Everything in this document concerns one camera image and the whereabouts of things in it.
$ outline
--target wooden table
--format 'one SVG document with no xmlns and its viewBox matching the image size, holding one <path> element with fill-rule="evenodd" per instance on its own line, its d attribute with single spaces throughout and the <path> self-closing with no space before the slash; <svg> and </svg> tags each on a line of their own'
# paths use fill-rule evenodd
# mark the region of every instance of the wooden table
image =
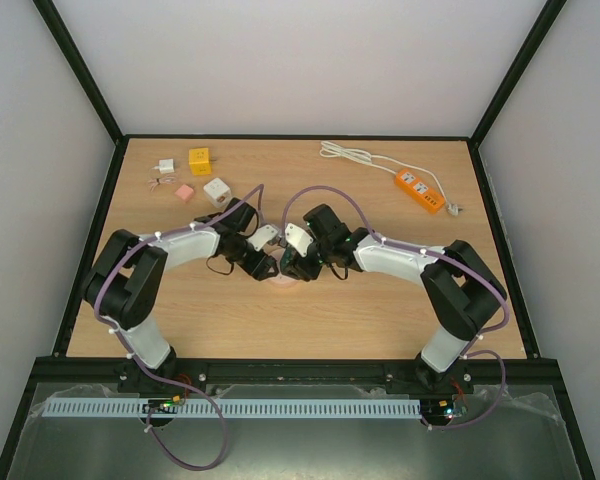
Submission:
<svg viewBox="0 0 600 480">
<path fill-rule="evenodd" d="M 235 196 L 259 183 L 266 185 L 263 209 L 268 221 L 280 222 L 288 199 L 300 189 L 331 185 L 349 193 L 382 234 L 424 245 L 446 246 L 466 240 L 504 284 L 484 205 L 464 142 L 339 141 L 343 146 L 384 154 L 434 171 L 452 201 L 464 211 L 427 213 L 393 185 L 382 170 L 346 159 L 320 157 L 312 140 L 132 139 L 100 241 L 125 228 L 142 234 L 185 225 L 214 212 L 202 187 L 222 178 Z M 213 174 L 194 177 L 187 165 L 190 148 L 209 147 Z M 160 185 L 153 193 L 147 180 L 159 159 L 174 158 L 181 183 L 196 188 L 188 204 L 173 195 L 180 185 Z M 301 197 L 289 221 L 320 203 L 329 204 L 351 230 L 357 214 L 335 194 Z M 218 269 L 223 259 L 212 260 Z M 347 281 L 325 270 L 318 281 L 280 289 L 256 282 L 241 269 L 231 276 L 212 273 L 203 260 L 169 271 L 162 280 L 154 313 L 163 335 L 179 357 L 279 359 L 413 358 L 438 328 L 429 299 L 421 288 L 388 275 L 351 272 Z M 499 322 L 498 312 L 491 323 Z M 516 321 L 486 335 L 480 348 L 505 358 L 525 358 Z M 123 356 L 123 348 L 83 303 L 68 349 L 71 357 Z"/>
</svg>

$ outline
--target white wall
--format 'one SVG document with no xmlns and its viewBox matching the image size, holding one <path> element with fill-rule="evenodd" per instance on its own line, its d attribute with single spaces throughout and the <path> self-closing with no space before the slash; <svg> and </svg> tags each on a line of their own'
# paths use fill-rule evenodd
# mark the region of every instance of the white wall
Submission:
<svg viewBox="0 0 600 480">
<path fill-rule="evenodd" d="M 544 0 L 56 0 L 125 133 L 470 135 Z"/>
<path fill-rule="evenodd" d="M 33 2 L 0 1 L 0 453 L 51 353 L 113 144 Z"/>
<path fill-rule="evenodd" d="M 600 479 L 600 2 L 567 2 L 482 153 Z"/>
</svg>

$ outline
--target black metal frame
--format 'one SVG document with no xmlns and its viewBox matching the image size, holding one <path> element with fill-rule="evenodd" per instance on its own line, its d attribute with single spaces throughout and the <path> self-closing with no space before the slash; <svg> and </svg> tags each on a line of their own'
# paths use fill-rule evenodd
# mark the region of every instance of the black metal frame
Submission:
<svg viewBox="0 0 600 480">
<path fill-rule="evenodd" d="M 38 358 L 31 371 L 0 457 L 0 479 L 7 477 L 38 384 L 117 383 L 119 379 L 114 371 L 121 361 L 119 358 Z M 470 368 L 472 383 L 491 385 L 500 382 L 500 366 L 496 361 L 471 360 L 467 365 Z M 506 360 L 505 365 L 509 385 L 549 385 L 553 388 L 558 408 L 562 418 L 566 421 L 567 433 L 582 478 L 584 480 L 595 479 L 558 363 L 548 359 Z M 386 388 L 393 381 L 388 377 L 389 373 L 394 378 L 412 379 L 415 361 L 250 360 L 245 362 L 242 360 L 178 359 L 177 370 L 204 373 L 207 384 L 218 385 L 236 383 L 342 384 Z M 436 398 L 436 395 L 422 392 L 411 394 L 411 396 L 421 399 Z"/>
<path fill-rule="evenodd" d="M 89 230 L 86 245 L 71 289 L 64 312 L 61 327 L 54 345 L 53 355 L 38 358 L 33 366 L 29 381 L 18 406 L 12 428 L 9 432 L 0 458 L 0 479 L 6 478 L 13 455 L 15 454 L 20 433 L 28 414 L 33 394 L 39 383 L 116 383 L 114 373 L 121 359 L 104 358 L 66 358 L 73 327 L 80 306 L 79 286 L 90 269 L 102 233 L 111 198 L 115 190 L 118 174 L 124 155 L 132 138 L 226 138 L 226 139 L 347 139 L 357 140 L 395 140 L 395 141 L 461 141 L 467 144 L 476 178 L 485 204 L 494 242 L 501 260 L 502 269 L 516 313 L 518 328 L 527 353 L 527 360 L 506 360 L 507 382 L 512 385 L 551 385 L 554 389 L 560 412 L 567 424 L 567 431 L 574 449 L 582 477 L 594 479 L 593 469 L 586 452 L 571 403 L 555 360 L 540 358 L 540 351 L 520 290 L 511 253 L 493 198 L 488 177 L 480 158 L 479 147 L 497 115 L 515 88 L 518 80 L 537 51 L 549 28 L 555 21 L 566 0 L 548 0 L 536 20 L 533 28 L 520 48 L 507 75 L 503 79 L 494 98 L 482 117 L 471 138 L 468 137 L 405 137 L 405 136 L 355 136 L 346 135 L 123 135 L 102 94 L 100 93 L 86 63 L 60 18 L 51 0 L 33 0 L 49 30 L 55 37 L 69 65 L 83 86 L 105 128 L 109 132 L 116 148 L 111 160 L 105 185 L 98 202 L 97 210 Z M 407 391 L 415 398 L 427 398 L 431 394 L 421 389 L 397 387 L 391 383 L 388 373 L 410 378 L 413 375 L 413 360 L 396 361 L 289 361 L 289 360 L 209 360 L 178 359 L 179 371 L 204 373 L 207 383 L 341 383 L 366 386 L 384 386 L 388 391 Z M 500 382 L 500 368 L 497 362 L 472 360 L 469 362 L 473 382 L 476 384 L 497 384 Z"/>
</svg>

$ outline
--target white cube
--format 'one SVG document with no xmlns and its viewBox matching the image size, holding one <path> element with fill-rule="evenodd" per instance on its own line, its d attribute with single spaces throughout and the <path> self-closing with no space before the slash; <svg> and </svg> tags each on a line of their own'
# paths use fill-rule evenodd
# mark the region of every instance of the white cube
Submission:
<svg viewBox="0 0 600 480">
<path fill-rule="evenodd" d="M 173 173 L 175 171 L 173 167 L 173 158 L 165 158 L 158 162 L 158 170 L 164 175 L 165 173 Z"/>
<path fill-rule="evenodd" d="M 233 197 L 231 189 L 219 178 L 214 178 L 204 186 L 204 194 L 216 208 L 226 206 Z"/>
</svg>

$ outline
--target pink block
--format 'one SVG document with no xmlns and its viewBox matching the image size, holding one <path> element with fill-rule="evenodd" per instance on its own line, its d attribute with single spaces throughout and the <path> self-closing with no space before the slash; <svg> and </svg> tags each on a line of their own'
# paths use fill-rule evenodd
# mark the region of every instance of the pink block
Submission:
<svg viewBox="0 0 600 480">
<path fill-rule="evenodd" d="M 187 203 L 196 194 L 196 191 L 189 185 L 182 185 L 178 190 L 174 192 L 178 197 L 182 199 L 184 203 Z"/>
</svg>

